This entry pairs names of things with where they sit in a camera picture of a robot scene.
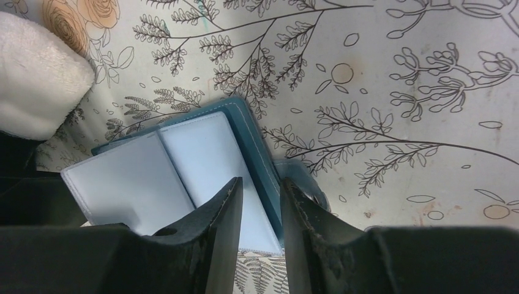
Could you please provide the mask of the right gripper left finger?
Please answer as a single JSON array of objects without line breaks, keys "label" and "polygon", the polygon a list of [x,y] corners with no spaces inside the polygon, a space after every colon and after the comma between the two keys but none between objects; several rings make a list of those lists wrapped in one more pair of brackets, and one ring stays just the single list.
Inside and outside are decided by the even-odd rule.
[{"label": "right gripper left finger", "polygon": [[3,227],[2,293],[231,293],[242,178],[151,236],[122,224]]}]

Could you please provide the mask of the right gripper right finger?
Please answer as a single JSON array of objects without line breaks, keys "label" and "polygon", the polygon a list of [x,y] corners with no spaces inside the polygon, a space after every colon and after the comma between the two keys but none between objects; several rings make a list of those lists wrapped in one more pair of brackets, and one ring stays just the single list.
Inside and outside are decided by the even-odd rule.
[{"label": "right gripper right finger", "polygon": [[291,293],[517,293],[518,231],[504,227],[359,230],[281,188]]}]

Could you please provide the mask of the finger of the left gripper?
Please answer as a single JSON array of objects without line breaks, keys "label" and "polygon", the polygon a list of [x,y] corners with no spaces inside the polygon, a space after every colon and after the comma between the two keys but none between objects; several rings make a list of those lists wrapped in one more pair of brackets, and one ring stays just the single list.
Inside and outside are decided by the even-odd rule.
[{"label": "finger of the left gripper", "polygon": [[57,174],[1,177],[1,225],[79,227],[86,218]]}]

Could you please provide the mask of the teal leather card holder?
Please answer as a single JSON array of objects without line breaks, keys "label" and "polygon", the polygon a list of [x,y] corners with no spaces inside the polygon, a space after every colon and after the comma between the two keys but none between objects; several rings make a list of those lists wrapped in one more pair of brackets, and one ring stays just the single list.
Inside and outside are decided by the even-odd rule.
[{"label": "teal leather card holder", "polygon": [[271,158],[249,107],[236,97],[99,146],[61,176],[90,224],[123,223],[139,235],[178,221],[240,177],[239,248],[272,255],[284,248],[282,178],[329,208],[301,161]]}]

